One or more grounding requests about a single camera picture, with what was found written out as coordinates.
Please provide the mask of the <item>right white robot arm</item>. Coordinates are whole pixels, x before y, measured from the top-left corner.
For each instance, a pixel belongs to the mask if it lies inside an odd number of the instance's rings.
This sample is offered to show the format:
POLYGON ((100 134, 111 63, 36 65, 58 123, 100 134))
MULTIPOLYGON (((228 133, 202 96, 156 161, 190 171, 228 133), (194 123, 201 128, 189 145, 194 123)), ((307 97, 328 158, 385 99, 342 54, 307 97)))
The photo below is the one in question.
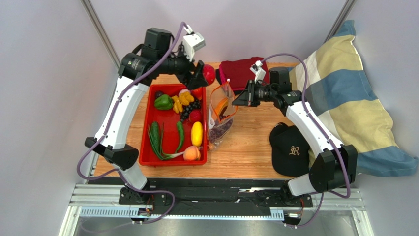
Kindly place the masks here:
POLYGON ((301 91, 291 90, 290 82, 266 84, 262 81, 264 69, 253 65, 250 70, 255 79, 248 81, 232 104, 257 107, 261 102, 272 102, 297 127, 316 157, 308 173, 286 183, 286 193, 292 196, 314 192, 337 194, 337 188, 346 187, 346 195, 340 194, 340 197, 350 197, 358 159, 356 148, 344 145, 328 131, 301 91))

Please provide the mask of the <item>purple grape bunch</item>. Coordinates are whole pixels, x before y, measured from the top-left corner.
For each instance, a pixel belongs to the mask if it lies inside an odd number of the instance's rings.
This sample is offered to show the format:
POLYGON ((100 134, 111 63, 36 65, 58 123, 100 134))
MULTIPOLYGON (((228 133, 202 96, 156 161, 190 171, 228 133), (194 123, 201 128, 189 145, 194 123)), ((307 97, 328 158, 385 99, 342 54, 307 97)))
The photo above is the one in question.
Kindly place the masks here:
POLYGON ((214 126, 209 129, 207 138, 210 143, 216 144, 222 141, 222 138, 233 125, 234 118, 226 115, 219 116, 213 123, 214 126))

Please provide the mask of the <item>clear zip top bag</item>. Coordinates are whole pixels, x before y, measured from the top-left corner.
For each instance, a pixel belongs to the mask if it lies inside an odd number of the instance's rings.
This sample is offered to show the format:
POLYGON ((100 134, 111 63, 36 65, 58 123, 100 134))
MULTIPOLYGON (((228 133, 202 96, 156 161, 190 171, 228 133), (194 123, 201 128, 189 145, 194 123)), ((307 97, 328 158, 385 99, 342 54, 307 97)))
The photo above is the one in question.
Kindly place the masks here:
POLYGON ((238 106, 232 105, 235 97, 230 80, 215 88, 210 94, 207 122, 209 150, 219 147, 232 128, 234 116, 238 111, 238 106))

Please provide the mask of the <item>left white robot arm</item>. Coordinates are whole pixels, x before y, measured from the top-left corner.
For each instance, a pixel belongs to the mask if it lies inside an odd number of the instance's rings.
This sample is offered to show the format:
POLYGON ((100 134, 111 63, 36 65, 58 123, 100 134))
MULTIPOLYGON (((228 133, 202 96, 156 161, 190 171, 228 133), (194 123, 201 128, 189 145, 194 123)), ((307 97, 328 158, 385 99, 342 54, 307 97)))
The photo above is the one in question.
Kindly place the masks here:
POLYGON ((88 150, 81 160, 91 152, 103 156, 130 189, 143 192, 148 180, 137 163, 139 151, 126 143, 139 102, 161 74, 175 75, 189 90, 206 87, 204 63, 194 62, 195 53, 205 45, 204 37, 186 23, 176 35, 147 29, 143 43, 122 58, 111 105, 97 133, 86 138, 88 150))

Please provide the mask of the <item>green bell pepper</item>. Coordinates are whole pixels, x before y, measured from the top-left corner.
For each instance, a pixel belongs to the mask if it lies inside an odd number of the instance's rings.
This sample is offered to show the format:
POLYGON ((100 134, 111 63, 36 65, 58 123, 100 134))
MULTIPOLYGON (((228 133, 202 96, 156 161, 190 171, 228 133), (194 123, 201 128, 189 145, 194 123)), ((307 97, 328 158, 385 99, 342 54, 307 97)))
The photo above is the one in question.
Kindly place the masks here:
POLYGON ((161 95, 158 98, 156 98, 154 102, 154 107, 158 110, 170 110, 173 108, 174 102, 173 99, 167 95, 161 95))

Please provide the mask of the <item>red apple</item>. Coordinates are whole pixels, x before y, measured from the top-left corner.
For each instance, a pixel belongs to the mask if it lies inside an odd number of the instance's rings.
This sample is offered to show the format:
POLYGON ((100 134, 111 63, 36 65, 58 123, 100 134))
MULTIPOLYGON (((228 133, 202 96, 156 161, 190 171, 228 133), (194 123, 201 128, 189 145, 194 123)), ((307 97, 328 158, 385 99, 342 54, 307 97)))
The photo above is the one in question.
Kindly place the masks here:
POLYGON ((216 79, 216 70, 214 69, 213 66, 211 66, 209 64, 204 64, 202 74, 203 74, 203 77, 206 80, 208 86, 213 84, 213 82, 216 79))

